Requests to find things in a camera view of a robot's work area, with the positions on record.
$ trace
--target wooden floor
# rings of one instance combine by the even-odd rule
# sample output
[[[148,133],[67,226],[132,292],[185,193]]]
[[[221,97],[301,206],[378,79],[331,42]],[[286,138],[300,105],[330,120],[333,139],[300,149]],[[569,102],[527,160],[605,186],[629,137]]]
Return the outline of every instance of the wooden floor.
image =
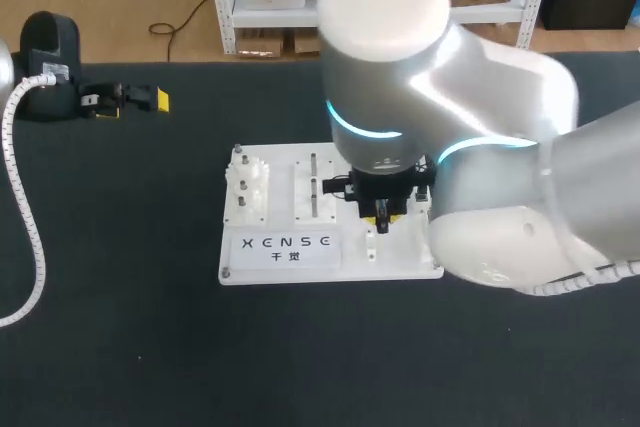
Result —
[[[163,61],[167,38],[147,32],[153,22],[179,25],[200,0],[0,0],[0,37],[17,49],[24,20],[38,10],[72,17],[80,27],[86,62]],[[518,26],[472,26],[503,43],[515,42]],[[640,47],[640,29],[599,32],[546,32],[538,29],[539,51],[620,51]],[[215,7],[210,0],[174,41],[174,61],[233,60],[222,53]]]

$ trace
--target shelf unit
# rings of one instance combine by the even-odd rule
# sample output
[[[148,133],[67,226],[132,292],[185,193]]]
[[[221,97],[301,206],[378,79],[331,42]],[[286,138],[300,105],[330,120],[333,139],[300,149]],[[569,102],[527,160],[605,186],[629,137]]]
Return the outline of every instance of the shelf unit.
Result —
[[[461,24],[520,22],[517,47],[528,49],[542,0],[510,0],[503,4],[455,7],[453,18]],[[268,27],[316,27],[316,0],[302,9],[247,10],[243,0],[215,0],[220,37],[226,54],[235,54],[235,29]]]

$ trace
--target yellow object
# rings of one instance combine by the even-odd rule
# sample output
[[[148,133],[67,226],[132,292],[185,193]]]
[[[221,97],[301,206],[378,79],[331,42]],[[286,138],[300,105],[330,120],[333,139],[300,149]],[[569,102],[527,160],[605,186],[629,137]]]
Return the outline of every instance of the yellow object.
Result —
[[[169,112],[169,95],[158,89],[158,112]]]
[[[402,217],[401,215],[392,215],[391,216],[391,223],[393,224],[394,222],[396,222],[397,220],[400,219],[400,217]],[[375,217],[365,217],[364,220],[366,220],[367,222],[369,222],[371,225],[376,225],[376,218]]]
[[[113,115],[100,115],[100,114],[96,114],[96,119],[119,119],[120,118],[120,109],[116,109],[116,116],[114,117]]]

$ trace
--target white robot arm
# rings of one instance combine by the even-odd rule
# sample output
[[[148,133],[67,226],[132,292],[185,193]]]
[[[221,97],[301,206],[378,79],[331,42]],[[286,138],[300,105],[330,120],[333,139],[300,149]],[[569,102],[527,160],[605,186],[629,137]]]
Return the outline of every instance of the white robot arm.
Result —
[[[318,0],[318,13],[333,139],[356,175],[393,185],[423,154],[439,164],[442,267],[545,295],[635,275],[640,104],[576,130],[569,71],[464,30],[449,0]]]

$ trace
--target dark tabletop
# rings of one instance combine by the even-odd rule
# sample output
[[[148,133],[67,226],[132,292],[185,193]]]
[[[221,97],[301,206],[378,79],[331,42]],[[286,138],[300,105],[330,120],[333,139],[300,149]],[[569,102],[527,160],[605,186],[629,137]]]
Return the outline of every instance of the dark tabletop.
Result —
[[[582,121],[640,99],[637,52],[558,58]],[[544,299],[451,276],[218,284],[230,149],[329,141],[317,63],[86,72],[158,83],[172,111],[17,124],[48,276],[0,330],[0,425],[640,425],[638,280]],[[33,261],[0,180],[1,316]]]

